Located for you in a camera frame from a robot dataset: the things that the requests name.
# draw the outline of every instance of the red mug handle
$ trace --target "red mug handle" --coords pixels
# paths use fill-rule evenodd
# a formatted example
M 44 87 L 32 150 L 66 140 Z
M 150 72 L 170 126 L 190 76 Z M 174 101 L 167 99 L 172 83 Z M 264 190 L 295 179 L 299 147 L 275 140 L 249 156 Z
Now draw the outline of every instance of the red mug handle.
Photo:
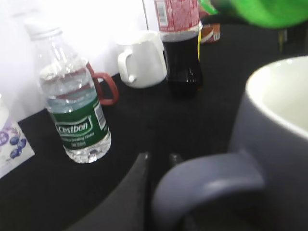
M 90 71 L 90 74 L 93 78 L 94 86 L 98 95 L 98 99 L 102 105 L 112 105 L 115 104 L 119 100 L 119 91 L 117 90 L 116 84 L 112 77 L 107 73 L 94 73 L 91 65 L 87 63 L 87 69 Z M 103 98 L 103 91 L 100 86 L 100 83 L 98 82 L 98 79 L 102 78 L 105 80 L 111 90 L 111 93 L 113 95 L 113 99 L 104 99 Z

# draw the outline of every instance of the white mug handle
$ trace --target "white mug handle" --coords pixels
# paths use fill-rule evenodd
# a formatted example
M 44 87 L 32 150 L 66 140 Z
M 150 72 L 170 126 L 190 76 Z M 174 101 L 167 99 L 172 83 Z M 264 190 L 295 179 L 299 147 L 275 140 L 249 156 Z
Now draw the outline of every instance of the white mug handle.
M 136 78 L 133 75 L 128 74 L 127 66 L 126 66 L 126 59 L 130 57 L 133 54 L 133 51 L 131 49 L 125 50 L 123 53 L 119 55 L 117 58 L 117 65 L 119 67 L 119 73 L 121 76 L 121 79 L 125 83 L 132 83 L 136 80 Z

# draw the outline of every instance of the black table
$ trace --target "black table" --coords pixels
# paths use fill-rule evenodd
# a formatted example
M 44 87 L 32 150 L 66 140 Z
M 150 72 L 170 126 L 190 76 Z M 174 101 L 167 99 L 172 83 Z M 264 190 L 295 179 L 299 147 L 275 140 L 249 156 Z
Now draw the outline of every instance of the black table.
M 170 153 L 190 159 L 225 152 L 246 80 L 284 56 L 276 31 L 223 26 L 221 33 L 219 42 L 201 46 L 204 87 L 194 99 L 173 99 L 165 82 L 136 90 L 114 77 L 120 100 L 103 108 L 112 145 L 95 163 L 81 165 L 66 156 L 46 110 L 21 121 L 36 155 L 0 179 L 0 230 L 71 226 L 106 198 L 139 153 L 152 155 L 153 190 L 170 168 Z

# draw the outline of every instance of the green object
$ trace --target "green object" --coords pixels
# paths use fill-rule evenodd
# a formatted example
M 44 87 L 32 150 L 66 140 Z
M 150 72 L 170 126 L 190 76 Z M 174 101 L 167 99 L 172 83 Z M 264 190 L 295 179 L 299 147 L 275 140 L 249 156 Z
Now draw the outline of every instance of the green object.
M 290 27 L 308 20 L 308 0 L 200 0 L 200 3 L 205 10 L 213 3 L 220 13 L 236 15 L 266 28 Z
M 52 116 L 63 145 L 77 150 L 94 145 L 106 136 L 108 126 L 102 114 L 96 97 L 82 108 L 70 113 L 53 113 Z

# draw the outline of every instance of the bottle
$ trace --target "bottle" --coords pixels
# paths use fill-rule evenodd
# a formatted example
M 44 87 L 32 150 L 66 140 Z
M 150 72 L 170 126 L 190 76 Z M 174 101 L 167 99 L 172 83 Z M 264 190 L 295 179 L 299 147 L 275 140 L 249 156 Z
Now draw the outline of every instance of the bottle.
M 203 82 L 198 59 L 197 0 L 155 0 L 155 7 L 169 88 L 176 97 L 192 97 Z
M 109 150 L 111 135 L 87 60 L 53 22 L 28 19 L 25 26 L 36 50 L 40 91 L 67 155 L 77 163 L 96 161 Z
M 294 26 L 308 20 L 307 0 L 199 0 L 216 22 L 243 22 L 277 29 Z
M 209 12 L 199 6 L 200 18 L 210 15 Z M 201 29 L 200 43 L 216 42 L 220 39 L 220 24 L 205 24 Z

